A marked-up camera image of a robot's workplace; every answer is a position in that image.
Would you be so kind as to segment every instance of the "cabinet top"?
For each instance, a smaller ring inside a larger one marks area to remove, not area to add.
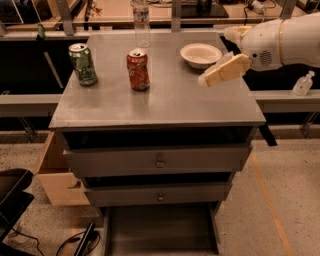
[[[138,127],[245,126],[265,122],[242,78],[202,88],[197,79],[203,70],[191,68],[180,49],[207,43],[225,54],[215,32],[151,31],[146,48],[150,88],[131,89],[126,56],[135,48],[133,33],[110,32],[88,40],[98,83],[79,85],[73,73],[57,106],[51,130],[76,131]]]

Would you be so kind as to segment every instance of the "red soda can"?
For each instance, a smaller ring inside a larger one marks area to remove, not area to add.
[[[127,55],[130,84],[136,91],[144,91],[150,87],[147,62],[148,55],[144,49],[135,48]]]

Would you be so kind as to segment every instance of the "green soda can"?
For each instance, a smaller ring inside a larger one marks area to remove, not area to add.
[[[83,43],[70,45],[69,56],[80,85],[90,86],[98,82],[88,45]]]

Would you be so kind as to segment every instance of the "chair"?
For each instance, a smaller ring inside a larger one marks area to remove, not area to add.
[[[0,171],[0,256],[30,256],[2,241],[34,199],[23,191],[29,187],[32,178],[32,172],[21,168]]]

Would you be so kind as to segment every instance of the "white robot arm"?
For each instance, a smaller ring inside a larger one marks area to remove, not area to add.
[[[237,44],[243,62],[239,62],[240,56],[237,55],[211,68],[204,73],[207,85],[243,76],[248,69],[276,70],[290,64],[320,68],[319,24],[320,13],[314,13],[287,20],[277,19],[253,28],[225,29],[225,38]]]

